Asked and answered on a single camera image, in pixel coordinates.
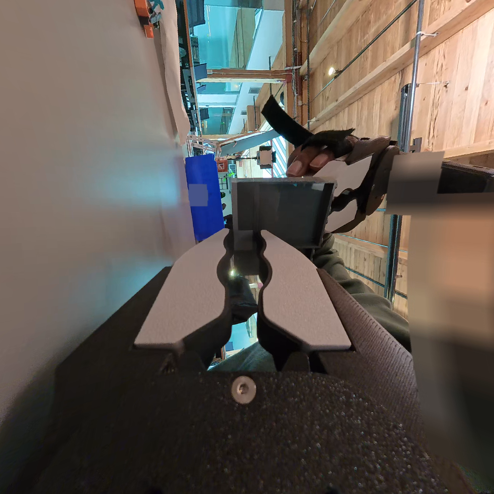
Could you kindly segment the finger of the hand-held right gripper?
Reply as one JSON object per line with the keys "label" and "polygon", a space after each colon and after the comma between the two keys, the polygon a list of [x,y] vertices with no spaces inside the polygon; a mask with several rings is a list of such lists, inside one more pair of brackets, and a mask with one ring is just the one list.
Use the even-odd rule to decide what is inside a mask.
{"label": "finger of the hand-held right gripper", "polygon": [[326,232],[348,232],[372,213],[373,194],[370,190],[346,189],[331,203]]}
{"label": "finger of the hand-held right gripper", "polygon": [[369,171],[372,155],[362,158],[352,164],[342,160],[328,162],[315,177],[336,185],[336,189],[358,189]]}

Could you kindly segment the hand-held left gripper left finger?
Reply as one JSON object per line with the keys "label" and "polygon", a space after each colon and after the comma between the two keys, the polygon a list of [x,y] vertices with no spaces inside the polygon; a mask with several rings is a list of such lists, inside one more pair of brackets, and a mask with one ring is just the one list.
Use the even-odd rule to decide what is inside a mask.
{"label": "hand-held left gripper left finger", "polygon": [[139,349],[196,352],[210,364],[231,335],[224,228],[186,251],[171,267],[134,341]]}

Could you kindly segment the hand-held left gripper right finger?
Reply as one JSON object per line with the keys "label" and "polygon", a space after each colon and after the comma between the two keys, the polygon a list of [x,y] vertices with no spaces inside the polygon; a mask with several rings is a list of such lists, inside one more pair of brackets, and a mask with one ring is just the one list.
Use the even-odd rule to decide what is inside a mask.
{"label": "hand-held left gripper right finger", "polygon": [[275,367],[291,355],[351,349],[351,340],[316,266],[303,253],[262,230],[266,279],[258,300],[257,337]]}

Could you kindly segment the grey square plate piece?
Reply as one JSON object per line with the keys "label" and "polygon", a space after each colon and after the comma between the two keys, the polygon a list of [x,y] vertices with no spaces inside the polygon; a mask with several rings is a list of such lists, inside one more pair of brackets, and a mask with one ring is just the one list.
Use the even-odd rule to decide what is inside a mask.
{"label": "grey square plate piece", "polygon": [[241,276],[261,268],[261,231],[267,230],[312,260],[323,239],[336,183],[320,177],[233,179],[233,267]]}

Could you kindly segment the person's right hand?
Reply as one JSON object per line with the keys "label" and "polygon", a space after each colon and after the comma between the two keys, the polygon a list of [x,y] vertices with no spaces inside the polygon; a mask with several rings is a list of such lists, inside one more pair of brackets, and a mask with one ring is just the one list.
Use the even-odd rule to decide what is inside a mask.
{"label": "person's right hand", "polygon": [[312,176],[334,159],[333,151],[327,147],[308,146],[302,150],[299,146],[288,158],[286,176]]}

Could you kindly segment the phone on tripod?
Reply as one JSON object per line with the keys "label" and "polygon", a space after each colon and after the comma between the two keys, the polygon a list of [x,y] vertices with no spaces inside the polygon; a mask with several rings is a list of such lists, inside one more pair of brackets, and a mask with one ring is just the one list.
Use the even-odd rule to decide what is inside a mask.
{"label": "phone on tripod", "polygon": [[259,146],[253,157],[243,157],[240,155],[228,155],[227,160],[230,161],[241,161],[241,160],[251,160],[255,161],[256,164],[263,170],[272,169],[274,163],[276,162],[276,152],[273,150],[272,146]]}

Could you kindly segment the blue storage bin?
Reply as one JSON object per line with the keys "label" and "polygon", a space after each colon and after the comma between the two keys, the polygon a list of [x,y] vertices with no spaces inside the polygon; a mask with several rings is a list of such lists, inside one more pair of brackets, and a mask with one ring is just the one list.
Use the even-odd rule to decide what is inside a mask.
{"label": "blue storage bin", "polygon": [[217,163],[213,154],[185,159],[194,236],[201,242],[224,228]]}

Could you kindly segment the metal conduit pipe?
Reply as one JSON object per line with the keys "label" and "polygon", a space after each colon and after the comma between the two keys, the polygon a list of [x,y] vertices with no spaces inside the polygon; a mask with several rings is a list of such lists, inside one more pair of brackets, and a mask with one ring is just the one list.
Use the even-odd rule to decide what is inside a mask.
{"label": "metal conduit pipe", "polygon": [[413,121],[414,103],[417,89],[418,61],[422,37],[423,16],[425,1],[418,1],[417,28],[413,43],[413,60],[411,82],[401,89],[400,112],[398,122],[398,145],[401,152],[408,153],[411,145],[411,130]]}

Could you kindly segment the white plastic bag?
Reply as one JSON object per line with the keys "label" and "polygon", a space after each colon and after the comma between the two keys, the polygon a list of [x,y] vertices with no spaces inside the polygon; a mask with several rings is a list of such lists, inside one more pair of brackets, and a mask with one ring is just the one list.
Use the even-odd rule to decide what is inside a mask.
{"label": "white plastic bag", "polygon": [[182,147],[187,142],[190,122],[181,93],[177,8],[175,1],[162,3],[159,28],[154,34],[154,45],[164,88],[165,113],[171,124],[170,134],[175,143]]}

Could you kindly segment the orange toy minifigure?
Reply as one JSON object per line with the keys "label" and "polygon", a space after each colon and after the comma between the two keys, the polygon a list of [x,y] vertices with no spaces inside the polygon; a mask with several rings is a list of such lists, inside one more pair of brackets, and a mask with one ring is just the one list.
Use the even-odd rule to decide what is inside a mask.
{"label": "orange toy minifigure", "polygon": [[164,11],[163,1],[134,1],[136,14],[146,38],[154,38],[154,28],[159,28]]}

